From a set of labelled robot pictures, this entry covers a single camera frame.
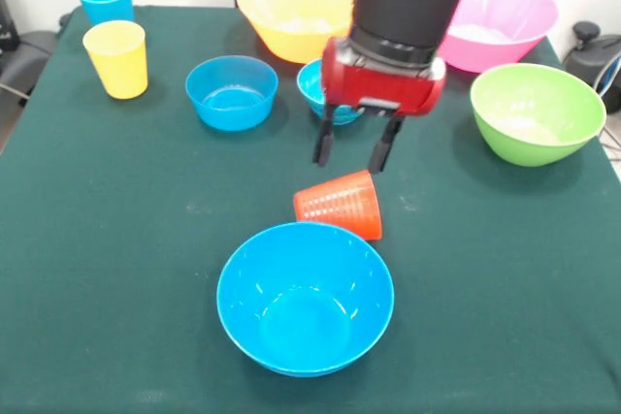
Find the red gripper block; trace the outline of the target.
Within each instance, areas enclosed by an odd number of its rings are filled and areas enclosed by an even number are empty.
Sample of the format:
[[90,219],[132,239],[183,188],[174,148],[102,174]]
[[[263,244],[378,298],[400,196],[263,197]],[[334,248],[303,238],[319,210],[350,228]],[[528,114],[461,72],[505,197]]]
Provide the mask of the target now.
[[387,65],[359,53],[346,38],[331,38],[321,60],[321,87],[326,105],[312,162],[324,167],[334,141],[335,106],[394,114],[371,155],[368,170],[384,170],[404,116],[429,113],[440,99],[446,80],[444,60],[436,57],[421,69]]

